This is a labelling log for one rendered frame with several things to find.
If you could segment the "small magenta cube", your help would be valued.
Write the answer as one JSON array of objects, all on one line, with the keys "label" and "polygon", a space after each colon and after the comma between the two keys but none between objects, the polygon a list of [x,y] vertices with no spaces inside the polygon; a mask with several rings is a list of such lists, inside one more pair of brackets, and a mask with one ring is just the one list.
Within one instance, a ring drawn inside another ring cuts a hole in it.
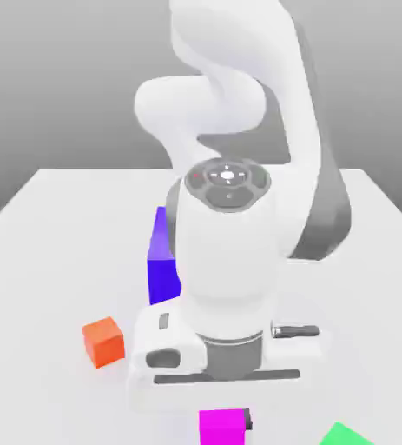
[{"label": "small magenta cube", "polygon": [[199,412],[200,445],[245,445],[246,430],[243,409]]}]

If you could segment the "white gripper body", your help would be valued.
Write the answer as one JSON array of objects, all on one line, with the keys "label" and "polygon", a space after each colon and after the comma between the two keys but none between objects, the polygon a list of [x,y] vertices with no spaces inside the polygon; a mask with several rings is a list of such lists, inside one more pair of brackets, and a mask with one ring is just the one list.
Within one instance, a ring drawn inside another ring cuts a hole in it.
[{"label": "white gripper body", "polygon": [[272,347],[252,375],[215,382],[206,375],[165,375],[130,363],[127,400],[144,411],[271,408],[306,388],[323,364],[322,347]]}]

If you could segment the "small orange cube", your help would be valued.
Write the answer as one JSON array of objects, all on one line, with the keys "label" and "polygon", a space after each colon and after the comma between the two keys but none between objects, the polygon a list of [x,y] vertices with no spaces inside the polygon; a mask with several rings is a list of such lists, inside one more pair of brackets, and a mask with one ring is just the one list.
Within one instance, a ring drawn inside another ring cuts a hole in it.
[{"label": "small orange cube", "polygon": [[125,358],[124,336],[112,317],[82,327],[86,352],[96,369]]}]

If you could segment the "small green cube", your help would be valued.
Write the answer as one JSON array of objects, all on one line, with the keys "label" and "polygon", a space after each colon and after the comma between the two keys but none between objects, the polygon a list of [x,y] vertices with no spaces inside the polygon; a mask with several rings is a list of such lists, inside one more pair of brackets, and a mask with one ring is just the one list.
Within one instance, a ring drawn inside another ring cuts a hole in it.
[{"label": "small green cube", "polygon": [[343,423],[335,422],[319,445],[373,445],[373,442]]}]

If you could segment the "large blue box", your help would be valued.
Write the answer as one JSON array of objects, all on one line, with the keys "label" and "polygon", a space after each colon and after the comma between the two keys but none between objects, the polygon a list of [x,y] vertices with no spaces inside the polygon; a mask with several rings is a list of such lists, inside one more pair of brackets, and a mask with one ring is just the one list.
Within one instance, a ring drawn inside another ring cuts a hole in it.
[{"label": "large blue box", "polygon": [[159,206],[155,212],[148,247],[147,272],[150,305],[173,299],[181,293],[181,282],[177,275],[175,258],[169,248],[164,206]]}]

